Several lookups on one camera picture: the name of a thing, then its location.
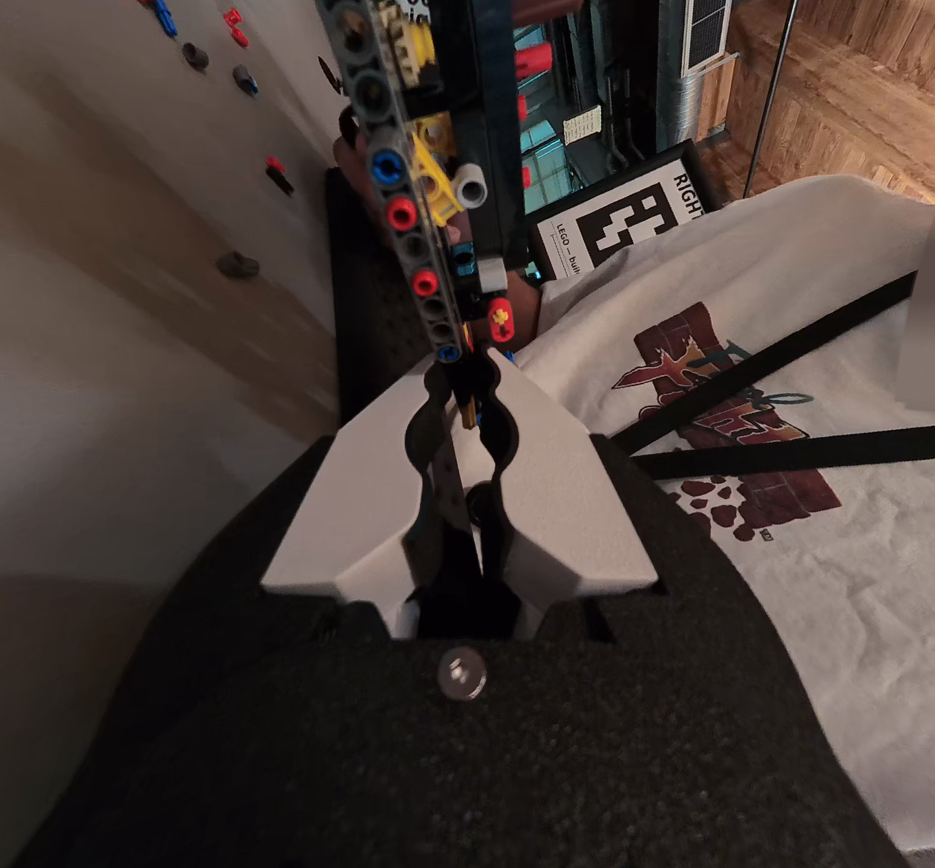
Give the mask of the white paper note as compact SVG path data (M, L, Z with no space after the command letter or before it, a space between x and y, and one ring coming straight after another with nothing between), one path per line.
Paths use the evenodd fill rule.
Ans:
M600 136L602 127L602 105L598 104L563 120L563 144L567 148L583 139Z

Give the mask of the multicoloured lego chassis assembly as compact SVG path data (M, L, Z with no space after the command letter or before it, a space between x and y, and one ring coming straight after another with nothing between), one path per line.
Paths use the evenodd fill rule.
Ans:
M316 0L349 119L367 139L381 228L427 334L425 360L447 382L442 446L454 404L495 462L494 570L512 541L499 478L518 435L494 398L495 349L473 344L466 324L485 314L494 335L509 332L498 321L510 311L505 274L528 255L511 1ZM431 504L466 505L456 463L449 475L424 517Z

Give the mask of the silver air duct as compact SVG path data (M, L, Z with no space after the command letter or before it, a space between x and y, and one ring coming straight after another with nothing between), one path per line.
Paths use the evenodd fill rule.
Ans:
M696 136L702 76L682 74L685 35L690 24L687 0L659 0L656 149L664 151Z

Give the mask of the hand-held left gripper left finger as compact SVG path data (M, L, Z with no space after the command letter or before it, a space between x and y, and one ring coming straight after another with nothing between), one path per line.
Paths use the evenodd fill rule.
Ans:
M438 571L407 538L425 528L431 465L445 432L447 382L422 360L334 437L261 580L277 595L371 604L392 639L415 637L413 595Z

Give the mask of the white vent grille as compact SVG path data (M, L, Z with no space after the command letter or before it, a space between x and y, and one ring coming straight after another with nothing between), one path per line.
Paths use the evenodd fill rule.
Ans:
M733 0L685 0L681 77L707 70L726 50Z

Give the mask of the black framed marker sign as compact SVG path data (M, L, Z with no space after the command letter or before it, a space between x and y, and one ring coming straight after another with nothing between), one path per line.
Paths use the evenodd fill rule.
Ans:
M530 254L544 280L574 279L725 203L687 139L533 211Z

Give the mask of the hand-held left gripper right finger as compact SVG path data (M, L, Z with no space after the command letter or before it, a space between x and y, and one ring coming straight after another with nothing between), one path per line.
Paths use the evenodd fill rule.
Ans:
M495 350L494 398L518 445L499 478L513 531L503 579L530 640L551 606L649 588L658 574L585 426Z

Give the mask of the person's right hand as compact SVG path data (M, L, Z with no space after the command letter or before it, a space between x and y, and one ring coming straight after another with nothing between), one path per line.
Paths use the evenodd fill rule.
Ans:
M337 137L333 144L333 155L345 180L364 202L372 224L381 229L380 201L368 172L368 144L365 135L358 132L354 145L345 137Z

